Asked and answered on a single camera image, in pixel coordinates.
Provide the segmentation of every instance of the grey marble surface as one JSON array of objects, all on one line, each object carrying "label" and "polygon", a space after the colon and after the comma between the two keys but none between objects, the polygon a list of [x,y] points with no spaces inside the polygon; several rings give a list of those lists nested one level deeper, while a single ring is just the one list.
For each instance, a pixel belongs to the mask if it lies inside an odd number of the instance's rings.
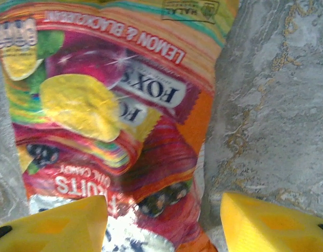
[{"label": "grey marble surface", "polygon": [[[323,0],[243,0],[217,65],[201,223],[228,190],[323,217]],[[0,224],[27,214],[0,74]]]}]

